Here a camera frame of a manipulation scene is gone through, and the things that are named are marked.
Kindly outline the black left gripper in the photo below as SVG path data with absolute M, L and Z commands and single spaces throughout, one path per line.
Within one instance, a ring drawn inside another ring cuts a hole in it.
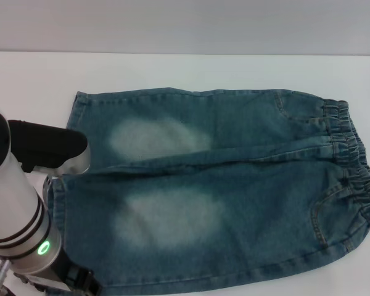
M 71 261 L 64 250 L 59 252 L 53 262 L 53 271 L 74 292 L 93 296 L 102 292 L 102 286 L 94 277 L 93 271 Z

